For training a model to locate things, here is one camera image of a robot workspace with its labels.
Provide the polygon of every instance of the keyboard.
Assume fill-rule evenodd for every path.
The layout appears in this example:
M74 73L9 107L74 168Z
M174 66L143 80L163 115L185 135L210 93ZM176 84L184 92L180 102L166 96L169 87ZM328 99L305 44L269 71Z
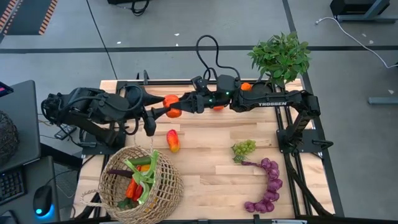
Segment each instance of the keyboard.
M26 194L22 167L0 173L0 205Z

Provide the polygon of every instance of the potted plant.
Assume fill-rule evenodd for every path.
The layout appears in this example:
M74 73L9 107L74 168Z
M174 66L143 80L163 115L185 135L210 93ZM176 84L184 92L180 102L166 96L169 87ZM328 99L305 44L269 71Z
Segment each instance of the potted plant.
M289 35L273 35L267 42L259 42L248 53L252 58L252 69L254 66L260 71L260 79L266 74L269 79L266 82L284 87L288 82L297 78L298 74L305 73L310 64L307 54L308 42L300 43L296 32Z

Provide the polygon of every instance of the wooden tabletop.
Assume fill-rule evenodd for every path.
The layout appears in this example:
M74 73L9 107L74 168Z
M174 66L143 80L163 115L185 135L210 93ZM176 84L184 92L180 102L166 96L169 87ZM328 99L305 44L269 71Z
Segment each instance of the wooden tabletop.
M116 92L116 80L104 80L101 89ZM192 91L191 85L146 86L146 91L153 95L175 94L181 96ZM287 90L301 90L300 80L289 83ZM152 105L163 107L161 103ZM287 126L283 110L284 126ZM291 109L293 120L297 112ZM235 113L227 108L221 111L206 109L203 114L183 112L179 118L160 117L157 121L154 149L168 155L183 176L184 198L180 206L168 217L169 220L196 219L251 219L253 213L245 211L246 201L257 202L267 188L265 172L252 166L234 164L230 147L240 141L253 139L256 150L248 155L249 161L260 162L268 157L279 164L280 179L283 187L278 191L280 199L274 203L275 210L260 214L260 218L293 218L294 212L290 197L287 173L283 155L279 152L276 138L277 120L274 108L256 108L246 113ZM127 122L134 128L133 122ZM170 129L178 132L181 150L173 154L169 151L166 133ZM150 138L145 135L140 123L137 143L148 147ZM132 136L126 139L126 145L133 144ZM301 154L307 186L318 201L331 213L334 212L330 192L326 181L322 161L313 154ZM97 189L101 175L103 156L95 156L81 170L74 206L76 215L84 209L80 203L83 192ZM300 211L305 214L300 189L296 185Z

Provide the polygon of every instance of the wicker object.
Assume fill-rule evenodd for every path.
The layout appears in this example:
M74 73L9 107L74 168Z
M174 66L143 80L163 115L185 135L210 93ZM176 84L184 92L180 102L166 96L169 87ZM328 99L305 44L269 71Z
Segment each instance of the wicker object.
M17 127L6 113L0 111L0 166L15 154L18 144Z
M81 196L81 203L103 207L112 216L125 224L127 223L158 223L167 218L177 208L183 197L183 182L179 171L173 166L170 159L159 152L155 170L155 184L149 196L141 205L133 209L120 209L118 202L126 198L126 189L130 179L120 175L107 174L108 170L130 170L125 164L126 159L139 158L152 155L152 150L145 150L140 146L125 147L115 153L106 165L99 182L98 190L85 192ZM83 197L87 194L99 192L102 203L85 202Z

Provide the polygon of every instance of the green grapes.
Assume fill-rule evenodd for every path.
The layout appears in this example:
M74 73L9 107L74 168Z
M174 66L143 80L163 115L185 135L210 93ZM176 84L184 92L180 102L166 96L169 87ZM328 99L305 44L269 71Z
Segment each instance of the green grapes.
M254 140L246 140L239 142L232 147L235 155L245 156L256 149L256 142Z

